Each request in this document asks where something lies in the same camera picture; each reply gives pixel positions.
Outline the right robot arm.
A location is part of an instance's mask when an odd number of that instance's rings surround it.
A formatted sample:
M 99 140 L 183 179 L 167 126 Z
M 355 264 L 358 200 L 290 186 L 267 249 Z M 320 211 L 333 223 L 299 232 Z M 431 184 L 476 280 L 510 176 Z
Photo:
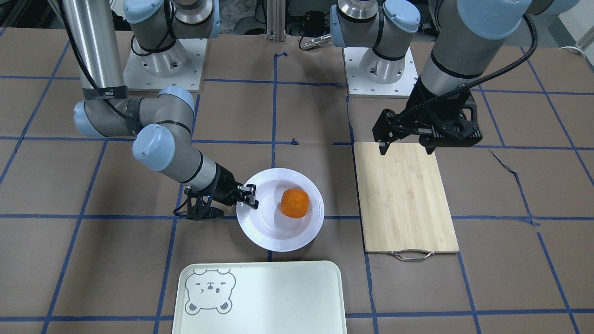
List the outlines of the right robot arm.
M 129 97 L 110 3 L 58 0 L 57 6 L 80 68 L 84 99 L 73 116 L 78 131 L 87 137 L 132 136 L 136 160 L 188 186 L 189 197 L 256 209 L 255 185 L 237 182 L 230 171 L 192 146 L 196 112 L 189 91 L 169 85 L 157 97 Z M 132 53 L 154 74 L 167 76 L 187 68 L 181 39 L 220 34 L 216 0 L 126 0 L 123 10 L 133 31 Z

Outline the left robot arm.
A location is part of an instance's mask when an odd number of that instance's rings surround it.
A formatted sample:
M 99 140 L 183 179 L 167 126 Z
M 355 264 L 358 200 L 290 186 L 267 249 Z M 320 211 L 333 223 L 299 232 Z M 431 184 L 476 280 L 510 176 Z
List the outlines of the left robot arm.
M 402 112 L 382 110 L 373 126 L 381 155 L 392 142 L 417 135 L 427 154 L 436 148 L 471 147 L 481 142 L 471 89 L 517 68 L 534 53 L 532 21 L 551 0 L 431 0 L 429 10 L 439 35 Z M 340 0 L 331 7 L 329 26 L 337 47 L 367 47 L 366 70 L 378 82 L 378 67 L 399 69 L 420 26 L 420 11 L 407 0 Z M 520 23 L 532 43 L 513 63 L 484 74 L 505 40 Z

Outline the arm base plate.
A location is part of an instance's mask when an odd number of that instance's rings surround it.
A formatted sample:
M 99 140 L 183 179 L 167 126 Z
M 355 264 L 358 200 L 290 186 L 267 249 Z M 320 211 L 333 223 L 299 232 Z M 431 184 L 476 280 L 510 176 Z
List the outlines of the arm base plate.
M 172 85 L 199 93 L 207 43 L 207 39 L 179 39 L 167 51 L 141 56 L 135 41 L 124 67 L 124 82 L 129 91 L 156 92 Z
M 346 47 L 343 57 L 350 97 L 407 99 L 418 80 L 410 48 L 397 61 L 382 59 L 367 47 Z

